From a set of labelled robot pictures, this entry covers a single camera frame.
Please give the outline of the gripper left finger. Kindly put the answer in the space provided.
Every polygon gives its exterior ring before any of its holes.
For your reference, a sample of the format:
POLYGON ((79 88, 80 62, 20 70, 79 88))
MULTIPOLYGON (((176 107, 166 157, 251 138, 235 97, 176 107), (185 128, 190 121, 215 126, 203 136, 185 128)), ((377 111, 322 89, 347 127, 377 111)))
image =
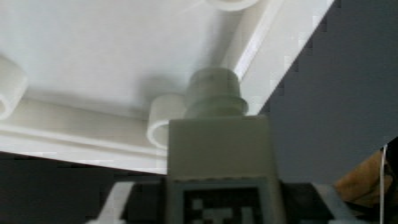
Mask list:
POLYGON ((112 186, 103 207, 86 224, 157 224, 162 207, 162 184, 123 181, 112 186))

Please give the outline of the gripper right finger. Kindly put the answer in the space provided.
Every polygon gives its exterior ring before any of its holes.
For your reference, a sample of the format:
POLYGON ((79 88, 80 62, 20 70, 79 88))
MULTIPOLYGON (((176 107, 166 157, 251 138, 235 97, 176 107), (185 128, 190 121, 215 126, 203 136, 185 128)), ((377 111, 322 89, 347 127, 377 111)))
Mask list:
POLYGON ((331 185, 283 183, 286 224, 368 224, 356 218, 331 185))

